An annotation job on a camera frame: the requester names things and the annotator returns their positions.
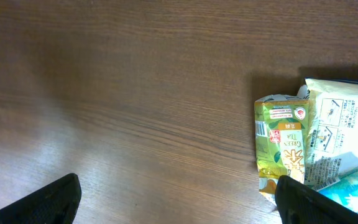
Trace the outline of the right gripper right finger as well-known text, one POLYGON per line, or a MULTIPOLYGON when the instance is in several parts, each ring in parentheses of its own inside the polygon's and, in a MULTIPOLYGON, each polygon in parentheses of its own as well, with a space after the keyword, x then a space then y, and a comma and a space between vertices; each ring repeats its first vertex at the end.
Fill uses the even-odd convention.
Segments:
POLYGON ((275 203, 283 224, 358 224, 358 214, 287 175, 279 178, 275 203))

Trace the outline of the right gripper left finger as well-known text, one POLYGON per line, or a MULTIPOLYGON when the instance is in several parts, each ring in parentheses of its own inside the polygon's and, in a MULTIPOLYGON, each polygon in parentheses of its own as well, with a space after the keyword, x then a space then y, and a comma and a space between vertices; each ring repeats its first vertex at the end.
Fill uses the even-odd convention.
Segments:
POLYGON ((81 200, 81 185, 70 173, 0 209, 0 224, 72 224, 81 200))

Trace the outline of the green tea carton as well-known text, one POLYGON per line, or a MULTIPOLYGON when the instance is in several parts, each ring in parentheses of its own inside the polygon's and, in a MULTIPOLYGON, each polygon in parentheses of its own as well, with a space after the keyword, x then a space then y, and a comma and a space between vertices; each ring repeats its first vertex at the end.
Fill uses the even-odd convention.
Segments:
POLYGON ((307 98, 291 95, 268 95, 254 103, 259 193, 272 203, 281 176, 305 181, 308 108, 307 98))

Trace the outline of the yellow snack bag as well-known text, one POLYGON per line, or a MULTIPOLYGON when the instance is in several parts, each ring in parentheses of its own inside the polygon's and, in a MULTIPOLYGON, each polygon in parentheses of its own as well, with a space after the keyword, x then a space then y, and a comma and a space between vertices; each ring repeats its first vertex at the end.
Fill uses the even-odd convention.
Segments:
POLYGON ((358 167, 358 82, 306 78, 309 101, 305 185, 316 186, 358 167))

